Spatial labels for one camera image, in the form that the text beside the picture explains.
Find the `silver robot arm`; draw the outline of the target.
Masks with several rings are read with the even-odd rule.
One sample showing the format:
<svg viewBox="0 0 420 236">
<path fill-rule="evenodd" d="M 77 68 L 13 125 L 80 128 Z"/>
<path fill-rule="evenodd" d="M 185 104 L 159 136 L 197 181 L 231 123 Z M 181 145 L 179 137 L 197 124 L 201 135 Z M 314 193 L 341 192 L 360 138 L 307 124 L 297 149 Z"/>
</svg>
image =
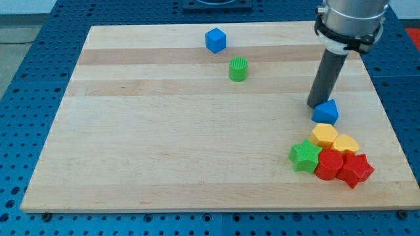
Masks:
<svg viewBox="0 0 420 236">
<path fill-rule="evenodd" d="M 323 0 L 314 31 L 334 54 L 368 53 L 382 36 L 389 0 Z"/>
</svg>

